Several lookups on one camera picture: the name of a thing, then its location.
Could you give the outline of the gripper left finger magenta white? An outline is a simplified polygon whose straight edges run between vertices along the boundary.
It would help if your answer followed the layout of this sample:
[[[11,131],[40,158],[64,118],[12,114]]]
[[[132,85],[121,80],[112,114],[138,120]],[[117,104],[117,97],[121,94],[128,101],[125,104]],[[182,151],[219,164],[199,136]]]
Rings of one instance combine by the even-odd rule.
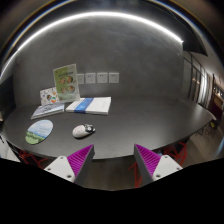
[[[57,157],[45,171],[72,183],[82,183],[94,155],[94,145],[91,144],[69,156]]]

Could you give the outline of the gripper right finger magenta white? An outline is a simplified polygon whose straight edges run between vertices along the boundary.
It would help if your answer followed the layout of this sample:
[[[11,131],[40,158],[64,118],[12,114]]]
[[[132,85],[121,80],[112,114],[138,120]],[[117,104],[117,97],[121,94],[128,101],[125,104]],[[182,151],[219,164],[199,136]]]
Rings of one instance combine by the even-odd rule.
[[[133,164],[136,186],[139,186],[141,182],[149,184],[182,169],[169,155],[160,156],[138,144],[134,145],[134,156],[136,160]]]

